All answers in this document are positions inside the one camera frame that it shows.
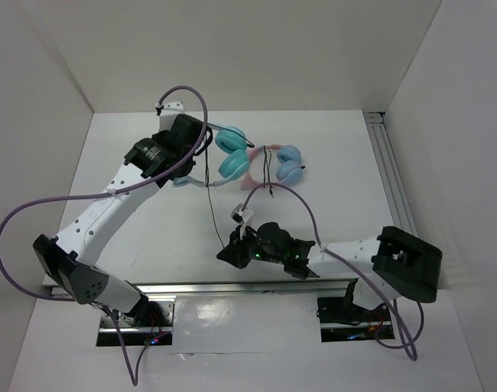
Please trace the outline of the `teal cat-ear headphones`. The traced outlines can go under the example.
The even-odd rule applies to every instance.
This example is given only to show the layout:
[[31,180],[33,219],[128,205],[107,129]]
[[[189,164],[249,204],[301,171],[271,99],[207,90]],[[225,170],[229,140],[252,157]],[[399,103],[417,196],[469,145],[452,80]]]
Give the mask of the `teal cat-ear headphones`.
[[209,180],[201,181],[187,175],[174,179],[173,188],[180,188],[186,185],[194,185],[200,188],[220,187],[238,180],[250,168],[251,161],[247,149],[255,145],[246,138],[243,131],[237,127],[223,126],[217,123],[208,123],[208,127],[211,130],[218,131],[215,138],[215,145],[227,154],[226,159],[218,168],[218,173],[222,179],[214,182],[210,182]]

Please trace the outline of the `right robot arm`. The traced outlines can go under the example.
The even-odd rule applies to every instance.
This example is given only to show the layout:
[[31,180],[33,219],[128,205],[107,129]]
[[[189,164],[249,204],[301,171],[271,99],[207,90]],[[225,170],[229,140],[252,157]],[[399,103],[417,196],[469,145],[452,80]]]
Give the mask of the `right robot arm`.
[[268,222],[258,229],[239,225],[229,243],[216,258],[237,269],[251,261],[281,265],[290,276],[305,280],[354,273],[355,286],[343,301],[352,320],[363,319],[384,302],[398,297],[419,303],[433,303],[441,273],[442,251],[395,226],[385,226],[377,237],[319,245],[302,240]]

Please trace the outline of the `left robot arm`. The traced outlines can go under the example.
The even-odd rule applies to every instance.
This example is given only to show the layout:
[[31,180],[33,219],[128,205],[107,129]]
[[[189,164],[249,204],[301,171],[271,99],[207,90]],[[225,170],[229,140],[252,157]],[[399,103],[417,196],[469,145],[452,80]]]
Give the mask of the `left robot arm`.
[[163,114],[159,132],[133,145],[103,198],[92,202],[53,237],[42,234],[34,241],[33,249],[46,274],[78,304],[116,310],[131,326],[144,323],[155,312],[139,288],[103,271],[96,263],[110,239],[142,203],[169,180],[190,173],[192,159],[170,175],[157,178],[185,155],[194,155],[202,142],[202,129],[202,121],[187,114]]

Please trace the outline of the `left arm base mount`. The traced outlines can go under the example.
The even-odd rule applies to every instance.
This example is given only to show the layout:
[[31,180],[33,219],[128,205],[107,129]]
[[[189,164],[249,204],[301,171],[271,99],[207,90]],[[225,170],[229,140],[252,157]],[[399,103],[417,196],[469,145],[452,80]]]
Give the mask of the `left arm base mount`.
[[[125,346],[140,347],[149,343],[152,346],[169,346],[173,341],[175,296],[151,296],[147,314],[141,321],[118,315],[118,326]],[[120,342],[112,319],[104,311],[101,313],[96,340],[97,347],[118,347]]]

